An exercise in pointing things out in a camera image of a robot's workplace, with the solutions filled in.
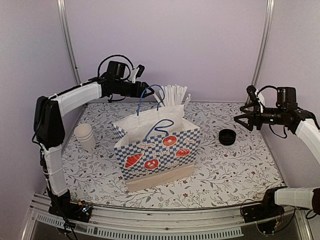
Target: blue bag handle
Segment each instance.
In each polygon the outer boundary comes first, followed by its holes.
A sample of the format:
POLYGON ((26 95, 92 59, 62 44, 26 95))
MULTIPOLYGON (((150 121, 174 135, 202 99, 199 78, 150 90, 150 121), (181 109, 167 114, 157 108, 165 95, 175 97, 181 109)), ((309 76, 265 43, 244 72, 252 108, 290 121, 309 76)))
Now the blue bag handle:
POLYGON ((172 120, 170 120, 170 119, 162 119, 162 120, 158 121, 158 122, 150 129, 150 131, 145 135, 144 140, 145 140, 145 141, 147 140, 147 138, 149 137, 150 133, 151 133, 153 130, 155 130, 155 131, 157 131, 157 132, 163 132, 163 133, 166 134, 166 136, 168 136, 168 135, 169 135, 168 131, 166 131, 166 130, 160 130, 160 129, 164 129, 164 128, 171 127, 173 124, 175 124, 175 122, 172 121, 172 120), (168 121, 168 122, 170 122, 171 124, 170 124, 170 125, 166 125, 166 126, 157 126, 159 123, 162 123, 162 122, 164 122, 164 121, 168 121))
POLYGON ((153 84, 153 85, 151 85, 151 86, 148 86, 145 90, 143 90, 143 92, 142 92, 142 94, 141 94, 140 101, 139 101, 139 106, 138 106, 138 110, 136 111, 136 115, 137 115, 137 116, 139 116, 140 107, 141 107, 141 102, 142 102, 142 98, 143 98, 144 94, 146 93, 146 91, 147 91, 149 88, 154 87, 154 86, 159 87, 159 88, 162 90, 162 92, 163 92, 163 98, 161 99, 161 101, 160 101, 160 102, 158 103, 158 105, 156 106, 156 110, 157 110, 157 111, 159 110, 159 105, 160 105, 160 103, 163 103, 163 102, 164 102, 164 99, 165 99, 165 96, 166 96, 164 89, 163 89, 160 85, 158 85, 158 84, 153 84))

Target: leaf pattern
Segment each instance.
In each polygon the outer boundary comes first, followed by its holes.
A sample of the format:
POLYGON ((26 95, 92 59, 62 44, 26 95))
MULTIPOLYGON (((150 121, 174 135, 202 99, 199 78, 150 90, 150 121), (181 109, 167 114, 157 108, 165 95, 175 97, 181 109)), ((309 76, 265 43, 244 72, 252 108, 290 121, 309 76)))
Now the leaf pattern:
MULTIPOLYGON (((155 106, 154 102, 146 102, 141 110, 155 106)), ((189 103, 185 118, 201 127, 193 175, 129 192, 114 154, 116 139, 110 123, 134 114, 137 103, 89 104, 80 122, 92 125, 95 151, 87 153, 72 136, 62 156, 72 199, 154 209, 218 208, 238 205, 245 199, 261 200, 266 189, 284 183, 260 132, 249 132, 234 122, 240 106, 239 103, 189 103), (231 146, 224 146, 218 140, 219 131, 226 128, 237 134, 231 146)))

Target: white wall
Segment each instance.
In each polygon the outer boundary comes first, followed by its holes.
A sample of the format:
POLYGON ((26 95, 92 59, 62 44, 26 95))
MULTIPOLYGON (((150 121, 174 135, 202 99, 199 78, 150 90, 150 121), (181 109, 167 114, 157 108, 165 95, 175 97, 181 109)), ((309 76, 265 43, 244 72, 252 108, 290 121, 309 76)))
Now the white wall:
POLYGON ((104 58, 123 54, 145 66, 141 81, 188 86, 196 101, 246 101, 239 89, 252 81, 267 0, 69 0, 65 5, 82 82, 97 75, 104 58))
MULTIPOLYGON (((275 1, 270 38, 258 86, 290 86, 297 91, 301 108, 320 121, 320 1, 275 1)), ((265 91, 267 105, 274 106, 276 93, 265 91)), ((279 133, 281 127, 275 127, 279 133)), ((290 187, 320 186, 320 165, 308 148, 289 133, 287 139, 263 133, 290 187)), ((314 239, 320 239, 320 218, 310 221, 314 239)))
MULTIPOLYGON (((36 100, 74 85, 57 2, 0 1, 0 239, 16 240, 45 186, 31 143, 36 100)), ((67 116, 68 133, 79 110, 67 116)))

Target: red bakery illustration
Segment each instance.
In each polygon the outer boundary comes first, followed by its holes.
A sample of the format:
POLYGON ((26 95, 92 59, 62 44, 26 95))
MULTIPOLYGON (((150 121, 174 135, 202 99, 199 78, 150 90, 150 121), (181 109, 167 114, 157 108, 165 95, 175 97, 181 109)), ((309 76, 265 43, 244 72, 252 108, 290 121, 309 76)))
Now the red bakery illustration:
POLYGON ((148 170, 156 169, 159 166, 158 159, 152 159, 149 161, 146 161, 144 164, 144 168, 148 170))
POLYGON ((177 143, 176 136, 167 136, 162 140, 162 144, 166 147, 171 147, 177 143))
POLYGON ((143 153, 138 153, 133 156, 128 156, 126 159, 125 168, 128 169, 135 165, 143 155, 143 153))
POLYGON ((188 148, 182 148, 182 149, 179 149, 178 151, 176 151, 175 155, 177 157, 185 157, 185 156, 188 156, 190 154, 190 149, 188 148))

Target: white cup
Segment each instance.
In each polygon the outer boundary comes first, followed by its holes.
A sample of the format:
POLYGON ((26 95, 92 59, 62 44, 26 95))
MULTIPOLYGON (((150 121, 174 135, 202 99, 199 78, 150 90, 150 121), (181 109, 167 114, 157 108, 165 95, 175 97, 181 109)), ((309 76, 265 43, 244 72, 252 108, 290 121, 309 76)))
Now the white cup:
POLYGON ((82 123, 74 129, 76 139, 81 143, 82 147, 89 153, 95 150, 96 141, 94 131, 88 123, 82 123))

